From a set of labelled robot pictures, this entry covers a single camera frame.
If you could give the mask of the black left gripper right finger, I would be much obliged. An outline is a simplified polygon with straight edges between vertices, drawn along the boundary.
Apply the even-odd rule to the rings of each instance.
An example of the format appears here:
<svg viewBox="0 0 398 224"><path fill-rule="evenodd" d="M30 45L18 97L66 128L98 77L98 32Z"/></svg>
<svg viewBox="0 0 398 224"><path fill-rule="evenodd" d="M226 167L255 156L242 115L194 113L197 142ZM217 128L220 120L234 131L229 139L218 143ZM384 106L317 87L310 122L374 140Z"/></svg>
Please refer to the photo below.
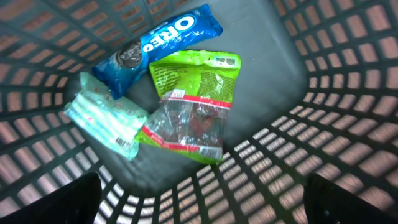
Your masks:
<svg viewBox="0 0 398 224"><path fill-rule="evenodd" d="M397 224L390 215L318 174L304 185L303 204L308 224Z"/></svg>

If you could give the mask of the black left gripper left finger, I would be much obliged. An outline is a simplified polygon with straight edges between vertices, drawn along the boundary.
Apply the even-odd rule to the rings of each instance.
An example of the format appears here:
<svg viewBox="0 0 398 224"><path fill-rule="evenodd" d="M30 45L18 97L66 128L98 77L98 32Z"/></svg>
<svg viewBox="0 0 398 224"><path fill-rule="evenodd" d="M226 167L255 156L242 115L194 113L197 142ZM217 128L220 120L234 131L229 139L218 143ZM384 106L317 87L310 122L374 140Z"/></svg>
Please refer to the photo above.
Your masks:
<svg viewBox="0 0 398 224"><path fill-rule="evenodd" d="M1 224L93 224L102 198L98 173L89 172L1 218Z"/></svg>

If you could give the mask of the mint green wipes pack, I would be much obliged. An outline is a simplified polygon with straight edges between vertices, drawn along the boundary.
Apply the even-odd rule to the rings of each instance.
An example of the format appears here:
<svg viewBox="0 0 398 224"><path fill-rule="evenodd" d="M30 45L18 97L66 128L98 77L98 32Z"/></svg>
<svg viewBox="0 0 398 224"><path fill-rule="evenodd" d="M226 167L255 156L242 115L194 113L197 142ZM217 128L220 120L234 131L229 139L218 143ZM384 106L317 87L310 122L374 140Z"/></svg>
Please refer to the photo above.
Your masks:
<svg viewBox="0 0 398 224"><path fill-rule="evenodd" d="M108 149L134 159L139 151L135 137L149 113L126 97L115 100L109 88L88 72L80 73L80 85L64 115Z"/></svg>

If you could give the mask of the blue Oreo cookie pack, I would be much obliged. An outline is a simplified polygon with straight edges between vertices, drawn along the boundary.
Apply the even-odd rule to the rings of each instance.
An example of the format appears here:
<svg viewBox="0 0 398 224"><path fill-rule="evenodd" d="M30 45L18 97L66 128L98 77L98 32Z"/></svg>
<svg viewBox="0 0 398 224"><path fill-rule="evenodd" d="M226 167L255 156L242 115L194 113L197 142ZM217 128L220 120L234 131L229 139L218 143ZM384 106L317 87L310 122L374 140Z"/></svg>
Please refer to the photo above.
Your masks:
<svg viewBox="0 0 398 224"><path fill-rule="evenodd" d="M174 16L132 39L92 68L93 75L119 99L147 72L149 65L188 46L221 35L223 28L208 4Z"/></svg>

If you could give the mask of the green snack bag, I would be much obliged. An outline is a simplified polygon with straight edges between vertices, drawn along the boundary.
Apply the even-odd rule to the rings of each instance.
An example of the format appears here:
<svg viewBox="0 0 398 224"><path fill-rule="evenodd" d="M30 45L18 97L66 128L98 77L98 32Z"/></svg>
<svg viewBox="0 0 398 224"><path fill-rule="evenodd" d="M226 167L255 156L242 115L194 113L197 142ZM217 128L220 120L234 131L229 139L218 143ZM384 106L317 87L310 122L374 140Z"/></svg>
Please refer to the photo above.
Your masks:
<svg viewBox="0 0 398 224"><path fill-rule="evenodd" d="M240 69L238 54L206 50L181 50L150 64L160 106L136 141L203 164L221 162Z"/></svg>

